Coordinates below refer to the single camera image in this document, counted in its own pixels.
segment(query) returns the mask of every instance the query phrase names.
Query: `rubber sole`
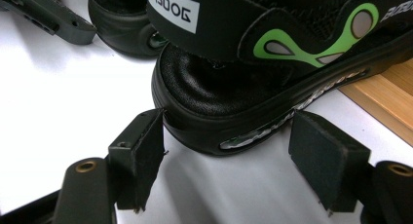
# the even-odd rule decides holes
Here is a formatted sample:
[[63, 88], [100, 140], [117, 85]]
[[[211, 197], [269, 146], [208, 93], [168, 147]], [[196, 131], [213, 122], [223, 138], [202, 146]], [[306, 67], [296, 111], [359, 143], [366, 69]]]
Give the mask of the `rubber sole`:
[[369, 50], [359, 50], [325, 66], [285, 91], [241, 113], [212, 117], [182, 106], [164, 84], [160, 61], [152, 79], [155, 105], [167, 110], [164, 124], [185, 146], [213, 156], [243, 152], [268, 138], [290, 118], [319, 96], [351, 82], [382, 73], [390, 66], [413, 57], [413, 29]]

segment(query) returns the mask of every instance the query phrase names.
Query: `black sneaker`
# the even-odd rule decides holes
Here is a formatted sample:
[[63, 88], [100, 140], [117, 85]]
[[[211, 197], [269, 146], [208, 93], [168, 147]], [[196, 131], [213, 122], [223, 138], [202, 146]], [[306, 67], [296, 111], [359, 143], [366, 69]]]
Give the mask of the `black sneaker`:
[[413, 0], [148, 0], [157, 107], [184, 145], [251, 148], [317, 97], [413, 57]]

